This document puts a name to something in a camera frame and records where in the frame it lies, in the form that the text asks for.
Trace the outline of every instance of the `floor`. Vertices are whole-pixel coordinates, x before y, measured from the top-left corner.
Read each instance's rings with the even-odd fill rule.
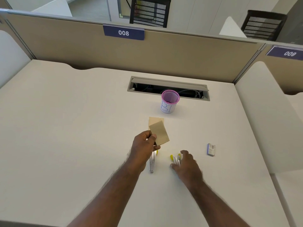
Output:
[[[110,21],[107,0],[75,0],[68,5],[73,17]]]

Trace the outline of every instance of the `finger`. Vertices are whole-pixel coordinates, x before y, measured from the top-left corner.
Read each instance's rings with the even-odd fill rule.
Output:
[[[177,169],[179,168],[179,166],[177,164],[170,164],[170,167],[174,170],[174,171],[177,171]]]
[[[154,151],[159,150],[161,147],[160,146],[154,146]]]
[[[188,151],[187,150],[182,150],[180,151],[181,154],[183,154],[183,158],[187,159]]]
[[[138,136],[142,137],[144,140],[148,139],[152,135],[150,130],[143,131],[142,133],[138,134]]]
[[[151,145],[154,145],[155,141],[156,141],[156,138],[157,138],[157,135],[156,134],[152,134],[149,138],[148,138],[148,142],[151,144]]]

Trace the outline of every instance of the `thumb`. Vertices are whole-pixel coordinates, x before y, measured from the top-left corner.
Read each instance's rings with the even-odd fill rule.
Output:
[[[178,168],[179,168],[179,166],[178,166],[177,164],[174,164],[174,163],[170,164],[170,167],[171,167],[174,171],[177,171]]]
[[[148,138],[148,142],[152,145],[154,145],[155,141],[156,141],[157,135],[156,134],[152,134],[149,138]]]

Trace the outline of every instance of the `hand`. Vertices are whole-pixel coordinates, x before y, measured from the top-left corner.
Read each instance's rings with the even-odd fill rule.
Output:
[[[131,153],[126,161],[132,169],[139,170],[139,173],[144,170],[152,152],[160,149],[160,146],[154,146],[156,138],[157,135],[151,131],[143,131],[134,138]]]
[[[181,153],[183,154],[181,165],[171,164],[171,167],[188,190],[192,191],[203,185],[202,171],[187,150],[182,150]]]

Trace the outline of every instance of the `desk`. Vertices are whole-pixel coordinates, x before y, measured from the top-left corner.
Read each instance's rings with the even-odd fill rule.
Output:
[[[131,76],[206,84],[210,101],[127,92]],[[207,226],[169,168],[193,154],[206,182],[251,226],[288,226],[233,84],[32,60],[0,89],[0,219],[66,226],[126,159],[149,116],[170,142],[142,172],[119,226]],[[216,145],[215,157],[206,155]]]

